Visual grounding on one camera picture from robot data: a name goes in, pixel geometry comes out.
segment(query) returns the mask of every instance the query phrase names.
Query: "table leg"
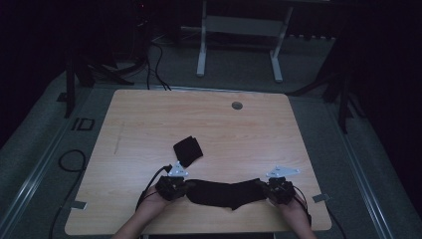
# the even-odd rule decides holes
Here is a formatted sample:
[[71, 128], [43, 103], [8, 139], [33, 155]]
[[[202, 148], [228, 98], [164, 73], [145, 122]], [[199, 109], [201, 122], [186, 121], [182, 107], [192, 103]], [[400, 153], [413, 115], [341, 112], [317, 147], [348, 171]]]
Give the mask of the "table leg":
[[289, 21], [292, 17], [292, 12], [293, 12], [293, 7], [289, 7], [284, 24], [282, 25], [282, 28], [280, 29], [279, 41], [277, 43], [277, 46], [274, 50], [270, 51], [270, 59], [271, 59], [271, 64], [273, 65], [274, 79], [278, 83], [283, 81], [282, 71], [280, 69], [280, 63], [279, 63], [279, 54], [282, 48], [283, 40], [285, 39], [285, 36], [286, 36], [286, 31], [288, 30]]
[[205, 74], [205, 61], [207, 57], [206, 35], [207, 35], [207, 1], [202, 1], [202, 26], [201, 26], [201, 49], [199, 50], [198, 68], [196, 75], [203, 77]]

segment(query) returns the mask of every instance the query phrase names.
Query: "metal bar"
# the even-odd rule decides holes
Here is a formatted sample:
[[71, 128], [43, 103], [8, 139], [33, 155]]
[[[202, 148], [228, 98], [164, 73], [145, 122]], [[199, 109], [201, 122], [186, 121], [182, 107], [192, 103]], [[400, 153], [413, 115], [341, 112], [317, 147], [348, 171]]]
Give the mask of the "metal bar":
[[[84, 103], [87, 100], [91, 89], [83, 89], [82, 92], [83, 93], [80, 97], [81, 102]], [[82, 106], [83, 104], [78, 104], [75, 107], [74, 117], [81, 110]], [[19, 219], [25, 212], [25, 209], [28, 206], [31, 198], [40, 185], [44, 175], [47, 173], [47, 170], [53, 161], [53, 154], [59, 146], [62, 138], [64, 137], [66, 130], [71, 127], [71, 122], [73, 121], [74, 118], [66, 119], [66, 122], [60, 127], [31, 173], [22, 184], [21, 189], [16, 195], [16, 198], [13, 200], [11, 206], [7, 210], [3, 220], [0, 223], [0, 238], [6, 239], [11, 235], [12, 230], [15, 228]]]
[[375, 227], [376, 232], [378, 233], [379, 238], [393, 239], [394, 235], [392, 234], [390, 226], [388, 225], [388, 222], [385, 219], [385, 216], [382, 212], [382, 208], [379, 205], [378, 199], [375, 193], [373, 192], [365, 173], [363, 172], [360, 160], [356, 155], [347, 134], [344, 134], [342, 132], [342, 129], [337, 124], [335, 112], [333, 109], [334, 106], [326, 105], [326, 108], [329, 112], [331, 120], [333, 121], [333, 124], [336, 125], [335, 128], [338, 134], [340, 135], [342, 143], [345, 146], [351, 172], [353, 173], [354, 179], [356, 180], [357, 186], [360, 190], [360, 193], [362, 194], [363, 201], [366, 204], [366, 208], [369, 212], [369, 215], [372, 219], [373, 225]]

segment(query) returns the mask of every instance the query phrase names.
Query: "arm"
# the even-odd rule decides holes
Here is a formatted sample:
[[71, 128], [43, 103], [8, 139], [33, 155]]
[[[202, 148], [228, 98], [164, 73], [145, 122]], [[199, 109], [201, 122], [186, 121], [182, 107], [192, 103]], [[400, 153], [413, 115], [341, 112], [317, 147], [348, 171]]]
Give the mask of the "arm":
[[[300, 197], [295, 196], [295, 198], [304, 203]], [[292, 199], [288, 205], [272, 203], [282, 213], [283, 218], [300, 239], [317, 239], [310, 227], [307, 215], [295, 199]]]
[[146, 195], [150, 196], [145, 197], [136, 212], [120, 229], [118, 229], [111, 237], [112, 239], [138, 238], [149, 222], [158, 216], [164, 208], [171, 203], [157, 193], [155, 186], [150, 187]]

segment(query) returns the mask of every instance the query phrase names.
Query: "black cable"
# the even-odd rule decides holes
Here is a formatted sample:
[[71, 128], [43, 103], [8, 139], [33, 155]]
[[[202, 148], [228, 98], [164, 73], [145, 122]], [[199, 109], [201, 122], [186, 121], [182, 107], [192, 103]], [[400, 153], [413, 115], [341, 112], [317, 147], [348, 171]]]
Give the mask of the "black cable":
[[301, 195], [302, 195], [302, 198], [304, 199], [304, 202], [305, 202], [305, 206], [306, 206], [306, 209], [308, 210], [308, 202], [307, 202], [307, 199], [305, 198], [305, 195], [301, 192], [301, 190], [300, 189], [298, 189], [296, 186], [293, 186], [298, 192], [300, 192], [301, 193]]
[[142, 201], [147, 197], [145, 196], [146, 192], [148, 191], [149, 187], [151, 186], [152, 182], [155, 180], [155, 178], [158, 176], [158, 174], [162, 171], [162, 170], [166, 170], [167, 172], [169, 172], [171, 170], [171, 165], [168, 166], [163, 166], [160, 169], [158, 169], [157, 172], [155, 172], [154, 176], [151, 178], [151, 180], [149, 181], [148, 185], [145, 187], [145, 190], [142, 191], [142, 193], [139, 196], [139, 199], [137, 200], [136, 203], [136, 208], [135, 210], [139, 207], [139, 204], [142, 203]]
[[347, 239], [347, 237], [345, 236], [344, 230], [341, 227], [340, 223], [338, 222], [337, 218], [335, 218], [335, 216], [332, 214], [331, 210], [329, 210], [329, 208], [327, 207], [326, 210], [328, 211], [328, 214], [331, 216], [332, 220], [335, 222], [335, 224], [337, 225], [338, 229], [341, 232], [341, 235], [343, 236], [344, 239]]
[[159, 51], [160, 51], [157, 64], [155, 65], [155, 76], [158, 78], [158, 80], [161, 82], [162, 85], [165, 85], [165, 87], [167, 87], [171, 91], [171, 89], [167, 85], [167, 83], [165, 83], [164, 81], [162, 81], [161, 78], [158, 75], [158, 65], [161, 62], [161, 58], [162, 58], [162, 48], [160, 46], [158, 46], [157, 44], [153, 43], [153, 42], [151, 42], [151, 45], [154, 46], [154, 47], [156, 47], [156, 48], [158, 48]]
[[[66, 155], [68, 155], [71, 152], [78, 152], [82, 156], [83, 165], [80, 169], [69, 169], [69, 168], [66, 168], [63, 165], [63, 159], [65, 158]], [[60, 156], [59, 167], [66, 172], [78, 172], [79, 174], [78, 174], [78, 177], [75, 180], [74, 184], [72, 185], [71, 189], [68, 191], [68, 194], [64, 198], [62, 205], [59, 207], [59, 209], [56, 212], [56, 215], [54, 216], [53, 222], [50, 226], [50, 232], [49, 232], [49, 238], [50, 239], [53, 238], [53, 230], [54, 230], [54, 227], [56, 225], [57, 218], [59, 217], [60, 213], [62, 212], [62, 209], [65, 206], [65, 203], [68, 201], [69, 197], [71, 196], [71, 194], [74, 191], [75, 187], [77, 186], [78, 182], [81, 180], [81, 177], [84, 174], [84, 171], [87, 169], [87, 157], [85, 156], [85, 154], [82, 151], [80, 151], [78, 149], [71, 149], [71, 150], [63, 153], [62, 156]]]

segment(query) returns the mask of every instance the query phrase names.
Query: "black object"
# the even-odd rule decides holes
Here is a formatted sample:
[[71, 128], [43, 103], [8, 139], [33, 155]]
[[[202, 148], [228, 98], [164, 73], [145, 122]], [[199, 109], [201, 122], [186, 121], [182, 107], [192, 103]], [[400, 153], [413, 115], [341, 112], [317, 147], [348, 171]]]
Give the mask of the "black object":
[[194, 160], [204, 155], [198, 140], [192, 136], [177, 142], [173, 148], [177, 159], [183, 167], [188, 167]]
[[258, 181], [260, 179], [256, 178], [230, 184], [198, 179], [186, 180], [187, 183], [195, 184], [195, 187], [188, 190], [186, 196], [193, 203], [230, 207], [232, 210], [236, 210], [244, 204], [266, 199]]
[[296, 195], [293, 184], [285, 177], [270, 178], [268, 183], [260, 181], [264, 194], [277, 204], [289, 204]]
[[184, 182], [183, 177], [161, 176], [155, 185], [158, 194], [167, 201], [183, 197], [193, 183]]
[[297, 203], [304, 210], [304, 213], [307, 215], [308, 222], [310, 223], [310, 225], [313, 224], [313, 218], [308, 213], [308, 205], [307, 205], [307, 201], [305, 200], [305, 197], [304, 197], [305, 204], [303, 204], [301, 201], [299, 201], [296, 198], [297, 194], [295, 191], [295, 187], [290, 181], [286, 181], [285, 177], [278, 177], [278, 178], [272, 177], [269, 179], [268, 183], [263, 182], [263, 181], [257, 181], [257, 185], [260, 185], [264, 194], [268, 198], [270, 198], [270, 200], [272, 200], [273, 202], [277, 204], [288, 205], [292, 201], [292, 199], [296, 200]]

